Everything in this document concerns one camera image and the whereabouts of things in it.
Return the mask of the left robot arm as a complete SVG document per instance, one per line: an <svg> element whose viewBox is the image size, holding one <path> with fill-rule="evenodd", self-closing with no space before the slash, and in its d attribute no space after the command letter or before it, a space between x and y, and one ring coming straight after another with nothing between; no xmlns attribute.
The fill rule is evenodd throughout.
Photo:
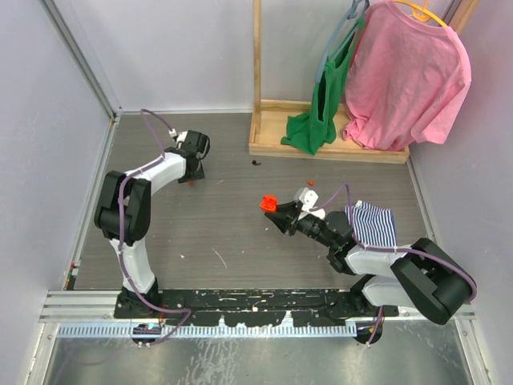
<svg viewBox="0 0 513 385"><path fill-rule="evenodd" d="M152 196L172 182L203 179L202 161L211 146L209 137L197 131L181 132L175 139L174 146L139 168L108 172L94 215L95 227L117 254L123 288L137 293L131 307L143 318L153 317L160 310L160 297L151 292L157 284L145 242Z"/></svg>

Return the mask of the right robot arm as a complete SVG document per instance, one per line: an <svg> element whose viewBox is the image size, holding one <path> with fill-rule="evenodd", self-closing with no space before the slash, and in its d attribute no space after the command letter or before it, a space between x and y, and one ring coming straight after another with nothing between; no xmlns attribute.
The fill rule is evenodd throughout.
<svg viewBox="0 0 513 385"><path fill-rule="evenodd" d="M398 248L365 245L346 213L308 213L299 201L277 205L265 216L283 234L302 233L326 247L338 273L361 276L351 289L351 304L362 316L380 306L403 306L444 325L477 294L475 280L427 238Z"/></svg>

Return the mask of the blue striped cloth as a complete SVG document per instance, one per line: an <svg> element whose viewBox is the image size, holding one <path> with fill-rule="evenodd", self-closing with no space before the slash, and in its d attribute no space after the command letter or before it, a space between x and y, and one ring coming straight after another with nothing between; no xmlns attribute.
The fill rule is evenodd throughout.
<svg viewBox="0 0 513 385"><path fill-rule="evenodd" d="M345 207L345 214L362 244L380 248L397 245L394 215L390 209L357 201L355 205Z"/></svg>

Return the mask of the orange earbud charging case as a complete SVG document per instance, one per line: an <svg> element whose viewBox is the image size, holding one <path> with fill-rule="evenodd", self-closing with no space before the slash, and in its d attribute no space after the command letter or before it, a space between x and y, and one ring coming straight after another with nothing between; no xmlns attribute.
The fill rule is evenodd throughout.
<svg viewBox="0 0 513 385"><path fill-rule="evenodd" d="M265 195L260 203L260 208L264 213L275 213L277 211L278 201L275 196Z"/></svg>

